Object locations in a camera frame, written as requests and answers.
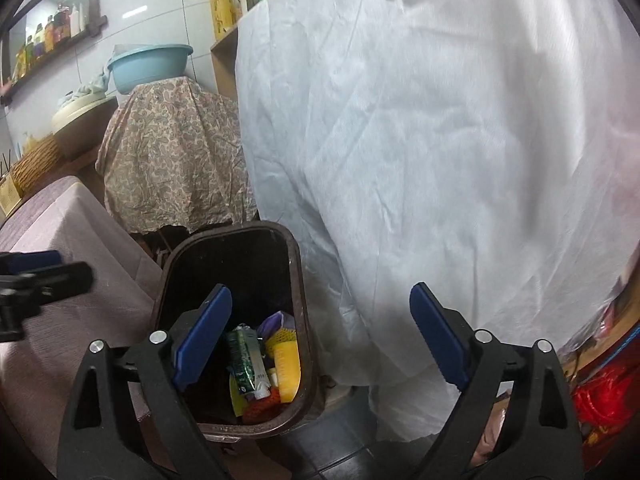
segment paisley cloth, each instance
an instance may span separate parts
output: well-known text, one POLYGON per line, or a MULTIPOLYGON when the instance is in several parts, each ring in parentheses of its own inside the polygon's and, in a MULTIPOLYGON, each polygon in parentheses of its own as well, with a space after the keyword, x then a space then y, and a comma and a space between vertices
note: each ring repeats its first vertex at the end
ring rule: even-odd
POLYGON ((192 232, 256 211, 238 104, 187 77, 136 86, 111 118, 95 169, 107 211, 129 233, 192 232))

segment blue basin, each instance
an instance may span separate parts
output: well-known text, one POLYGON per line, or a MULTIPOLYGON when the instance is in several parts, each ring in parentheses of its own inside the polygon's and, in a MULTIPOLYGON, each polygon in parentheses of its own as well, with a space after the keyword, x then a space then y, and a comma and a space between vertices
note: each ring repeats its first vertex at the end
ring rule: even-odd
POLYGON ((111 58, 107 67, 118 92, 128 94, 136 85, 184 75, 192 53, 189 45, 149 45, 111 58))

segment wicker basket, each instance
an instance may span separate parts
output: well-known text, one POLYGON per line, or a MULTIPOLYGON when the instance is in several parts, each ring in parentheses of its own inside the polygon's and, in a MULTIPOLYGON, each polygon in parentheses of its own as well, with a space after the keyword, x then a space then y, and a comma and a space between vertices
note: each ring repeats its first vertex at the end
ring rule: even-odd
POLYGON ((11 175, 16 186, 28 194, 45 174, 63 161, 54 137, 49 136, 12 166, 11 175))

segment white plastic sheet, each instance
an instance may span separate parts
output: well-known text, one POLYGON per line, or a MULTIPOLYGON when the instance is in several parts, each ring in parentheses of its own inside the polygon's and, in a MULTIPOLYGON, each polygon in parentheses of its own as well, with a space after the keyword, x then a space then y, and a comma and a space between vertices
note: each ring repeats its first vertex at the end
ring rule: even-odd
POLYGON ((611 299, 640 237, 640 40, 616 0, 265 0, 239 33, 258 209, 300 244, 325 373, 375 385, 381 427, 433 433, 456 400, 413 284, 556 348, 611 299))

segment shelf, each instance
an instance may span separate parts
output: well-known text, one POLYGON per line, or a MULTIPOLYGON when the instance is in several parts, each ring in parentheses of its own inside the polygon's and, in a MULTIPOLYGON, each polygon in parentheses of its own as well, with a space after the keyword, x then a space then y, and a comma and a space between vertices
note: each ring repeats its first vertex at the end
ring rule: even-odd
POLYGON ((9 88, 9 91, 0 98, 0 104, 5 106, 11 104, 14 96, 26 85, 29 84, 31 80, 36 78, 36 76, 42 72, 47 66, 50 66, 55 60, 59 59, 65 52, 69 52, 73 48, 76 47, 78 43, 85 40, 86 38, 97 36, 100 34, 100 30, 107 24, 107 17, 103 16, 96 23, 90 23, 87 25, 85 30, 80 32, 80 34, 70 38, 65 41, 65 43, 59 44, 54 48, 51 52, 47 52, 44 56, 39 58, 35 65, 29 70, 24 77, 20 78, 18 82, 9 88))
POLYGON ((238 49, 238 24, 235 23, 232 28, 225 32, 216 43, 211 47, 211 51, 220 52, 223 50, 231 51, 238 49))
POLYGON ((211 47, 211 62, 220 95, 238 100, 236 89, 236 54, 238 53, 238 24, 228 30, 211 47))

